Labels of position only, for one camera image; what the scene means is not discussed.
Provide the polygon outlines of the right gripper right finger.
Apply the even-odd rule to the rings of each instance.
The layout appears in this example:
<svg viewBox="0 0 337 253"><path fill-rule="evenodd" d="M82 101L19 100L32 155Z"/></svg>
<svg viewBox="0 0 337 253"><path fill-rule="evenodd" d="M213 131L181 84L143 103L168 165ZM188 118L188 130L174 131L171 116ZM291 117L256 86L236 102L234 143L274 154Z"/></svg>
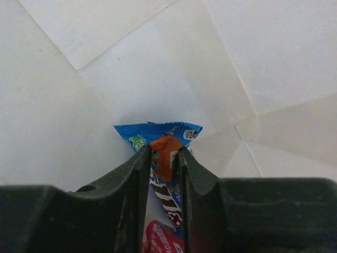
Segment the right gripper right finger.
<svg viewBox="0 0 337 253"><path fill-rule="evenodd" d="M186 252L336 252L336 183L219 178L178 153Z"/></svg>

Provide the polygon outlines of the red snack packet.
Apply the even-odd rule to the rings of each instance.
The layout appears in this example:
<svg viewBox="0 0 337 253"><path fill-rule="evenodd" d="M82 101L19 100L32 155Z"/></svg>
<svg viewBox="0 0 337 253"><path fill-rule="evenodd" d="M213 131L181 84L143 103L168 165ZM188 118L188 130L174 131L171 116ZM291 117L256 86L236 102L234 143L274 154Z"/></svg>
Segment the red snack packet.
<svg viewBox="0 0 337 253"><path fill-rule="evenodd" d="M145 229L143 253L184 253L184 241L176 231L159 221L151 221Z"/></svg>

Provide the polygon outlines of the blue M&M's candy bag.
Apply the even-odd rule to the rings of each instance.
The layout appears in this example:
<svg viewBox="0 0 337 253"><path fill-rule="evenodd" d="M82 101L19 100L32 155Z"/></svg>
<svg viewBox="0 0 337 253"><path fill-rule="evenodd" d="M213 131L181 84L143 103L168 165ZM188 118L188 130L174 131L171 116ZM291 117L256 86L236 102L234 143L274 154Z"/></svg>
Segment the blue M&M's candy bag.
<svg viewBox="0 0 337 253"><path fill-rule="evenodd" d="M170 222L181 230L183 218L176 158L183 147L190 147L203 127L187 122L147 122L114 125L114 128L135 151L150 146L150 185Z"/></svg>

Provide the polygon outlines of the blue checkered paper bag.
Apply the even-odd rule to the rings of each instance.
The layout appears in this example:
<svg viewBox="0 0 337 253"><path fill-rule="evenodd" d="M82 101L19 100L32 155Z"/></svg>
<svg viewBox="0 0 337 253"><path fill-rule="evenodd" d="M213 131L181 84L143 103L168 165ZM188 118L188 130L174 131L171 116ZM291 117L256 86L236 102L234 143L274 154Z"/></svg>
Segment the blue checkered paper bag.
<svg viewBox="0 0 337 253"><path fill-rule="evenodd" d="M1 187L75 192L147 122L219 178L336 183L336 1L1 1Z"/></svg>

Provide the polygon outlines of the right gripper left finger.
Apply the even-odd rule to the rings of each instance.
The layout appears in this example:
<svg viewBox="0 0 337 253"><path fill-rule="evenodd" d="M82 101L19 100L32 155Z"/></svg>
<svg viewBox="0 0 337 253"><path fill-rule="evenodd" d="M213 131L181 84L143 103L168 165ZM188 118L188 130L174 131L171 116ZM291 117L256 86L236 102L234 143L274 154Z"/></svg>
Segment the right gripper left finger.
<svg viewBox="0 0 337 253"><path fill-rule="evenodd" d="M1 187L1 252L140 252L151 148L75 192Z"/></svg>

